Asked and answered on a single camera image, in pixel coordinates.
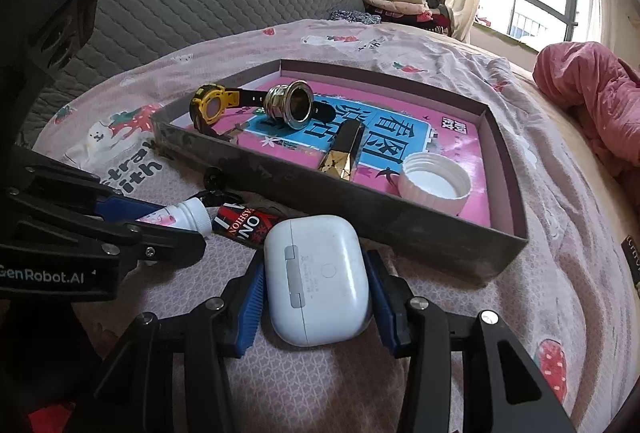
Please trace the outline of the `small white pill bottle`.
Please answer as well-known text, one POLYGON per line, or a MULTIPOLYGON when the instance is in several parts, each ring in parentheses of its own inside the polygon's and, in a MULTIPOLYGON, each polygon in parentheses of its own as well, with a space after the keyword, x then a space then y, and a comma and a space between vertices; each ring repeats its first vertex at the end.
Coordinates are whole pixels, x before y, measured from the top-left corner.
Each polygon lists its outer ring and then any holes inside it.
POLYGON ((197 231, 204 237, 213 233, 212 218, 198 198, 190 198, 178 204, 166 206, 140 217, 138 222, 197 231))

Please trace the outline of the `yellow black wrist watch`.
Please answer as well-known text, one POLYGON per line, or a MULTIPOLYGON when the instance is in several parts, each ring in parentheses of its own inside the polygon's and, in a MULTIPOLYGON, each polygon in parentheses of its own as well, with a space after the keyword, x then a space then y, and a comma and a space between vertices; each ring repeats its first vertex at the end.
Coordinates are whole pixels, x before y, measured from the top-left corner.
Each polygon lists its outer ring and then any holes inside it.
POLYGON ((230 89, 216 83, 200 86, 189 104, 189 115, 194 129, 209 138, 231 142, 232 136, 219 134, 214 125, 220 120, 224 111, 229 108, 258 107, 265 105, 266 92, 230 89))

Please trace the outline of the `black red white tube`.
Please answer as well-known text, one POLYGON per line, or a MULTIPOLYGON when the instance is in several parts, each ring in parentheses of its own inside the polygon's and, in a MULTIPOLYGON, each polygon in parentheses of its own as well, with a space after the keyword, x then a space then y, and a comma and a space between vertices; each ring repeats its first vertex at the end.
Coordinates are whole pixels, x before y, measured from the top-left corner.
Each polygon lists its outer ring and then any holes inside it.
POLYGON ((279 214, 241 205, 224 204, 213 217, 212 228, 219 234, 241 245, 262 249, 268 233, 283 221, 279 214))

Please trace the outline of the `white earbuds charging case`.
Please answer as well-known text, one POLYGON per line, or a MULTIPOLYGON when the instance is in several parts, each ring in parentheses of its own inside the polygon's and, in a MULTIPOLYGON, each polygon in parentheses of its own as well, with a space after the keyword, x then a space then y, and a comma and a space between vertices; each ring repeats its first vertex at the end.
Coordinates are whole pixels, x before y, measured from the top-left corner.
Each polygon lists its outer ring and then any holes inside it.
POLYGON ((368 327, 368 275, 359 238, 346 219, 286 219, 267 234, 264 259, 271 325, 286 343, 338 343, 368 327))

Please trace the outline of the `gold metallic round fitting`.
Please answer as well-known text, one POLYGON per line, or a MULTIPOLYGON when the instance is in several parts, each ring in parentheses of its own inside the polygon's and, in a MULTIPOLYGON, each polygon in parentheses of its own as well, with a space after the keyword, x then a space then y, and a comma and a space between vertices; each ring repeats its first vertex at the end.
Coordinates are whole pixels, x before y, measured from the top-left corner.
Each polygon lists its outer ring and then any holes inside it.
POLYGON ((295 80, 270 88, 265 96, 264 110, 274 121, 280 121, 297 131, 306 127, 311 119, 314 93, 308 83, 295 80))

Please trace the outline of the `pink strawberry print bedsheet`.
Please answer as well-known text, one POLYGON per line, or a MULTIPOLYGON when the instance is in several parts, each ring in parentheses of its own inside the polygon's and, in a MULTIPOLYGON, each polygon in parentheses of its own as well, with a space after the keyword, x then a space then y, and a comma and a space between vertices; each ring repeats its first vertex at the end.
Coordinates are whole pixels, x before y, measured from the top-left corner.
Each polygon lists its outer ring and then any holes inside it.
MULTIPOLYGON (((639 375, 639 301, 620 241, 634 217, 609 216, 580 159, 594 159, 572 123, 504 58, 436 34, 391 24, 301 20, 183 48, 107 80, 67 103, 38 135, 35 151, 99 175, 134 198, 169 205, 198 190, 201 175, 178 167, 152 141, 150 117, 198 86, 262 63, 292 58, 416 80, 486 104, 497 119, 520 184, 529 242, 487 286, 476 288, 381 247, 394 274, 448 312, 493 309, 560 395, 578 432, 602 432, 639 375)), ((120 335, 142 311, 190 311, 243 274, 253 253, 221 236, 198 264, 160 274, 140 267, 110 303, 76 304, 94 342, 120 335)), ((395 432, 408 361, 395 361, 374 323, 358 338, 293 349, 265 315, 254 346, 230 359, 240 432, 395 432)))

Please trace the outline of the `black gold label tag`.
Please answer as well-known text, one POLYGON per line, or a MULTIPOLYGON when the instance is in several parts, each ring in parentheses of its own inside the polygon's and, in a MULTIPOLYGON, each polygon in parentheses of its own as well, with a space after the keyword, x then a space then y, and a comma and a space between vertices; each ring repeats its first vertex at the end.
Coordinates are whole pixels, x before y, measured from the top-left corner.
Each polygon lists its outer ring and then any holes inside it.
POLYGON ((627 236, 622 242, 623 253, 625 254, 634 289, 640 293, 640 252, 639 247, 634 242, 634 238, 627 236))

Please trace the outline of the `white plastic bottle cap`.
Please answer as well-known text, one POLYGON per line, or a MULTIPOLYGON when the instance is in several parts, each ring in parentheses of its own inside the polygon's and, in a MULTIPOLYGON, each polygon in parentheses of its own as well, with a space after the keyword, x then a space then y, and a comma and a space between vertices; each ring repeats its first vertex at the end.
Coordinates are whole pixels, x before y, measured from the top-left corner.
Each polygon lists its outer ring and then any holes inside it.
POLYGON ((469 174, 442 155, 419 152, 402 161, 398 192, 418 206, 458 216, 472 190, 469 174))

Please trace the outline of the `pink children's book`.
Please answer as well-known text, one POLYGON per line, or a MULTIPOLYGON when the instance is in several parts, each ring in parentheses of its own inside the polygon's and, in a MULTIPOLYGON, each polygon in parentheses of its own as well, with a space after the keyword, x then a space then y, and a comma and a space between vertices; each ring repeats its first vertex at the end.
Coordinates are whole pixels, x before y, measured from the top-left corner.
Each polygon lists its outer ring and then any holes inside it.
POLYGON ((403 101, 389 89, 349 89, 334 80, 310 80, 308 84, 319 101, 336 109, 330 124, 314 120, 295 132, 278 126, 262 109, 246 107, 227 109, 214 130, 236 135, 238 144, 247 149, 316 170, 340 124, 347 118, 357 119, 364 125, 364 135, 355 183, 396 195, 402 161, 427 150, 456 161, 469 175, 471 191, 459 216, 475 224, 490 224, 480 119, 456 115, 449 107, 436 109, 403 101))

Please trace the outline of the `dark cardboard box tray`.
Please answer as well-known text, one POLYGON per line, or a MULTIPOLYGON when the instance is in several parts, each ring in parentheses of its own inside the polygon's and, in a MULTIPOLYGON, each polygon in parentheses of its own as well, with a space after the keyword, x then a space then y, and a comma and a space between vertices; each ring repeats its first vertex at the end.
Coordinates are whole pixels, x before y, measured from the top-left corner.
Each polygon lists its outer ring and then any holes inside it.
POLYGON ((307 216, 471 283, 528 242, 524 202, 487 105, 409 79, 273 60, 190 83, 152 119, 158 144, 230 190, 307 216))

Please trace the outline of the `blue patterned folded cloth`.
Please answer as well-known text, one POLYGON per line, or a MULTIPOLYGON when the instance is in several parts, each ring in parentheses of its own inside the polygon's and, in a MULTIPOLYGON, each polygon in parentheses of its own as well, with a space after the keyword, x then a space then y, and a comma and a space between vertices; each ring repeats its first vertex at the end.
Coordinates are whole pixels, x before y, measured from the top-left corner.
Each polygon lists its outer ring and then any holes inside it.
POLYGON ((382 23, 381 16, 375 14, 369 14, 362 11, 347 11, 347 10, 333 10, 329 14, 329 20, 332 22, 344 22, 358 23, 363 25, 377 25, 382 23))

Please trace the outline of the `pink rolled duvet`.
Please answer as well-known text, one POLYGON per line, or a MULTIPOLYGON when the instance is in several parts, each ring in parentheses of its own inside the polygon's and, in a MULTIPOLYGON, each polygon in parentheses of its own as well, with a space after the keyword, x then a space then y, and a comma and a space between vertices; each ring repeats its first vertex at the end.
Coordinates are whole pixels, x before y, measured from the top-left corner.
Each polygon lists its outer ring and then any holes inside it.
POLYGON ((597 42, 562 42, 539 52, 533 72, 553 104, 574 112, 614 176, 639 171, 639 74, 597 42))

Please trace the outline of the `stack of folded blankets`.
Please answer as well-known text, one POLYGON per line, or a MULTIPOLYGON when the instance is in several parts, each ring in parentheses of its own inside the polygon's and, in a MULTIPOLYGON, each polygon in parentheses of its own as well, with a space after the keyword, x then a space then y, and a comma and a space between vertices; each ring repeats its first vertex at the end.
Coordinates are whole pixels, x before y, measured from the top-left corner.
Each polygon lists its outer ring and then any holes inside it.
POLYGON ((382 22, 413 26, 451 36, 454 16, 443 0, 362 0, 366 12, 382 22))

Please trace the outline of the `cream curtain right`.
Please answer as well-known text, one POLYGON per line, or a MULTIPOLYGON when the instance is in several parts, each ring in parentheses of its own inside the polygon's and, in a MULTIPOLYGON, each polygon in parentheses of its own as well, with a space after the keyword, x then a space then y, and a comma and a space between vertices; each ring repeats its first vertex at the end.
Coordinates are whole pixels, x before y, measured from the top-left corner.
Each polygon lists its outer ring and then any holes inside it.
POLYGON ((638 1, 589 0, 588 39, 603 44, 627 64, 638 68, 638 1))

